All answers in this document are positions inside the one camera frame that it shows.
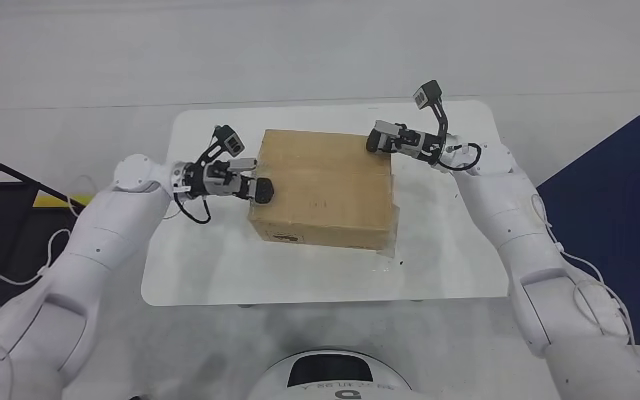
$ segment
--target cardboard box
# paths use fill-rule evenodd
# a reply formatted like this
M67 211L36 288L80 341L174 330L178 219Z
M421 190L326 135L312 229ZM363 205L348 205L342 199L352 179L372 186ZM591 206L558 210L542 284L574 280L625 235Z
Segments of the cardboard box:
M256 176L275 195L249 221L274 242L382 249L393 224L391 159L365 150L366 136L267 130Z

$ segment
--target cable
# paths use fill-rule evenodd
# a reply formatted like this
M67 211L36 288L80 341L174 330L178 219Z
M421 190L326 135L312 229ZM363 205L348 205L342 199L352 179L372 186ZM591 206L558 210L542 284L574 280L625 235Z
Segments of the cable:
M540 214L540 211L538 211L538 208L534 204L534 200L538 200L538 203L540 204L540 207L542 208L542 214ZM549 223L549 219L547 217L547 208L544 205L544 201L542 200L542 197L540 197L540 195L538 193L534 193L534 194L531 195L531 206L533 207L533 211L536 213L538 218L540 218L540 220L544 223L545 228L547 229L547 232L549 233L549 236L551 237L551 240L553 240L553 244L556 245L556 247L558 248L558 251L560 252L560 254L562 254L565 257L571 258L572 260L580 261L580 262L584 263L585 265L587 265L588 267L590 267L593 270L593 272L595 272L596 276L598 277L598 281L600 281L602 284L604 284L604 278L602 277L602 273L600 273L600 270L595 265L591 264L587 260L584 260L584 259L582 259L580 257L576 257L576 256L574 256L572 254L569 254L566 251L564 251L564 247L562 247L562 244L556 238L556 235L554 235L553 231L551 230L552 225L551 225L551 223Z
M589 316L589 314L586 311L584 311L582 309L582 307L580 307L578 305L578 299L576 297L576 292L580 290L580 287L587 286L587 285L600 286L601 288L606 290L607 293L609 293L609 295L611 295L611 297L613 297L618 302L618 305L620 305L620 309L622 310L622 312L617 311L617 313L618 313L618 315L620 315L620 317L622 318L622 322L624 322L624 325L627 328L627 333L626 334L621 335L621 334L619 334L617 332L613 332L613 331L605 328L602 325L602 323L600 322L600 320L598 319L598 315L593 310L591 311L591 313L593 314L595 319L592 319ZM587 300L587 297L584 295L584 293L582 293L581 290L580 290L580 294L582 295L582 298L587 303L587 306L589 306L589 308L591 308L591 305L589 304L589 301ZM622 299L616 294L616 292L613 291L613 289L611 289L609 286L605 285L604 283L602 283L600 281L596 281L596 280L586 280L586 279L584 279L584 280L578 281L576 283L576 286L574 286L574 288L573 288L573 303L578 308L578 311L580 311L580 314L582 314L582 316L585 317L587 319L587 321L591 322L593 325L598 327L598 329L600 329L604 334L628 339L630 344L631 344L631 349L633 350L633 352L636 354L636 356L640 356L640 354L638 353L638 349L636 347L636 338L635 338L634 333L633 333L633 325L631 324L631 317L629 316L629 310L627 309L626 304L624 304Z
M0 345L0 350L4 351L4 354L6 354L5 358L9 363L9 389L7 389L7 400L11 400L11 397L13 396L13 377L14 377L13 361L11 360L11 354L9 354L9 351L5 349L4 346Z
M542 208L542 214L538 210L538 207L536 207L536 205L534 203L535 200L537 200L538 203L540 204L540 207ZM582 259L580 257L576 257L576 256L574 256L572 254L569 254L566 251L564 251L564 247L558 241L558 239L556 238L556 235L554 235L553 231L551 230L551 226L552 225L549 222L549 218L547 217L547 209L546 209L546 207L544 205L544 201L542 200L542 197L540 197L540 195L538 193L534 193L534 194L531 195L531 206L533 207L533 211L536 213L538 218L540 218L540 220L544 223L545 228L547 229L547 232L549 233L549 237L551 237L551 240L553 241L553 244L556 246L556 248L558 249L560 254L562 254L563 256L565 256L567 258L570 258L570 259L573 259L573 260L576 260L576 261L580 261L580 262L586 264L587 266L589 266L593 270L593 272L595 272L596 276L598 277L597 279L582 279L582 280L579 280L578 282L575 282L575 286L573 288L573 303L575 304L575 306L578 309L578 311L580 311L580 314L582 314L582 316L585 317L587 319L587 321L589 321L590 323L592 323L593 325L598 327L598 329L600 329L600 331L602 331L603 334L610 335L610 336L615 336L615 337L627 338L629 340L630 344L631 344L631 349L633 350L633 352L636 354L636 356L640 356L640 354L638 353L638 349L636 347L636 338L635 338L634 333L633 333L633 325L631 323L631 316L629 314L629 310L627 309L627 306L624 304L622 299L613 291L613 289L611 289L609 286L607 286L604 283L604 278L602 277L602 273L600 273L600 270L595 265L593 265L592 263L590 263L587 260L584 260L584 259ZM596 314L595 311L593 311L593 307L591 307L591 304L589 304L589 300L584 295L584 293L582 293L582 291L580 290L580 288L582 286L587 286L587 285L600 286L601 288L606 290L607 293L618 302L618 305L620 306L620 309L616 310L616 313L622 318L622 321L624 322L624 325L627 328L627 332L628 332L627 334L620 335L619 333L613 332L613 331L605 328L602 325L602 323L598 319L598 315ZM580 291L580 294L582 295L582 298L587 303L587 306L591 310L591 313L593 314L594 318L591 318L591 316L582 307L580 307L580 305L578 304L578 299L576 297L576 292L578 292L578 291Z
M205 200L205 196L202 196L202 204L204 204L204 209L205 211L207 211L207 219L201 220L201 219L196 219L193 215L191 215L182 205L182 203L180 203L180 201L178 201L178 194L174 193L173 194L173 200L175 200L176 204L178 205L178 208L180 209L180 211L182 211L182 213L184 215L186 215L187 217L189 217L190 220L192 220L193 222L200 224L200 225L204 225L209 223L209 221L211 221L211 213L209 212L209 205L207 204L207 201Z
M84 174L78 175L73 181L71 181L69 185L71 185L72 183L74 183L80 178L85 178L87 181L89 181L89 183L91 184L91 188L93 189L94 195L98 193L98 186L96 186L96 183L93 181L93 179L91 179L89 175L84 175ZM73 204L71 204L71 197L70 196L66 196L66 197L67 197L67 205L69 206L69 210L71 211L71 214L73 214L74 217L78 218L80 214L76 212L75 208L73 208Z
M442 163L440 160L438 160L438 165L440 165L443 168L448 169L449 171L456 171L456 172L466 171L468 169L471 169L471 168L475 167L476 164L478 164L478 161L480 161L480 155L482 154L482 148L477 143L467 143L467 145L469 147L473 147L474 149L476 149L476 159L473 160L473 162L471 164L465 165L464 167L452 167L452 166L446 165L446 164Z
M176 215L178 215L178 214L180 214L180 208L178 208L178 211L176 211L173 215L171 215L171 216L169 216L169 217L164 217L164 218L162 218L162 219L166 221L166 220L168 220L168 219L171 219L171 218L175 217L175 216L176 216Z
M24 282L16 282L16 281L11 280L11 279L9 279L9 278L7 278L5 276L0 275L0 280L3 280L5 282L7 282L8 284L14 285L14 286L25 286L25 285L29 285L29 284L35 282L36 280L38 280L38 278L40 278L42 275L44 275L44 273L47 271L47 269L49 269L49 267L51 266L51 257L52 257L52 255L51 255L51 245L53 244L53 239L55 239L56 236L58 236L62 232L67 232L69 237L71 237L71 231L69 229L67 229L67 228L59 229L59 230L55 231L53 235L51 235L51 237L49 238L49 242L47 243L47 262L42 267L40 267L40 269L35 274L35 276L33 276L31 279L29 279L27 281L24 281Z

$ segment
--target white table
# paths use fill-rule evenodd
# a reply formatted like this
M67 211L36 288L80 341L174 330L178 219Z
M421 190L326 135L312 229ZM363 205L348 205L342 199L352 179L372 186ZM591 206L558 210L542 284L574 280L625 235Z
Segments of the white table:
M483 103L447 102L445 110L451 133L500 140ZM376 119L437 131L431 111L413 103L187 111L175 120L167 162L195 160L216 124L233 127L246 146L241 156L255 157L265 129L367 135ZM246 219L248 202L210 197L209 224L183 215L160 224L149 245L144 300L173 306L506 296L502 263L473 225L453 177L403 155L392 157L392 170L395 255L264 242ZM200 200L187 209L204 216Z

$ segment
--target white floor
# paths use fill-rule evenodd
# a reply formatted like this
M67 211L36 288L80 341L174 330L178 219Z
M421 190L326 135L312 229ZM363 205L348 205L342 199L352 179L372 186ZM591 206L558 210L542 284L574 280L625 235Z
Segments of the white floor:
M449 99L489 104L540 183L638 115L639 11L634 0L0 0L0 162L78 192L76 177L104 186L131 153L162 161L184 110L408 100L436 78ZM437 399L557 398L504 299L154 308L140 296L143 260L113 276L98 347L66 399L239 400L273 362L318 346L377 356Z

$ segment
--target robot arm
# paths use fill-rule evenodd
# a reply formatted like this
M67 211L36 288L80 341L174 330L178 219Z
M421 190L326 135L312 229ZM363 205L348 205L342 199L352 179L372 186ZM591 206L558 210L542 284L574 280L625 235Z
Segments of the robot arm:
M441 94L431 81L414 95L420 108L434 110L437 135L376 121L367 150L403 153L452 173L473 222L504 264L520 332L547 361L563 399L640 399L640 358L625 346L621 305L564 260L547 232L542 199L504 145L465 143L446 133Z
M93 349L106 279L146 245L172 200L192 219L182 203L197 197L271 200L271 181L240 173L254 169L255 159L216 160L244 149L238 135L216 127L213 139L196 163L163 166L140 154L122 161L114 184L83 210L51 268L0 308L0 399L61 397Z

